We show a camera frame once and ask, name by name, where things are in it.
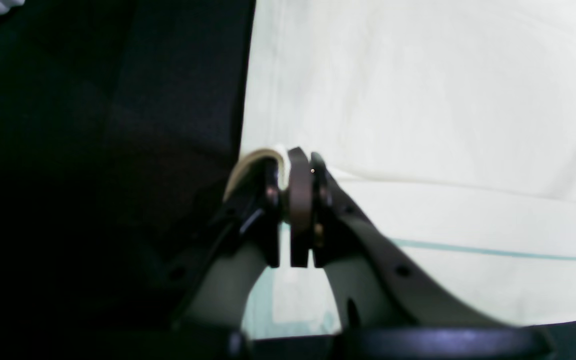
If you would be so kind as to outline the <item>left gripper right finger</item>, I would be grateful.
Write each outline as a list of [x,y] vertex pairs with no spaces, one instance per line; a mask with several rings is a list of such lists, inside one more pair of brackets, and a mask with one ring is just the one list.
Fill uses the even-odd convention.
[[451,294],[388,240],[299,147],[290,160],[290,261],[309,258],[333,292],[342,330],[329,360],[551,360],[543,331],[508,325]]

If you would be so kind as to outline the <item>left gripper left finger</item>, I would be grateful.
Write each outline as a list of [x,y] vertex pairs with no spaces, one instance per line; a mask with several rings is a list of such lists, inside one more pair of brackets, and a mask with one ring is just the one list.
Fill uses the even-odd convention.
[[241,330],[249,294],[265,268],[279,262],[278,173],[276,159],[254,161],[199,234],[206,249],[169,322],[181,360],[249,355]]

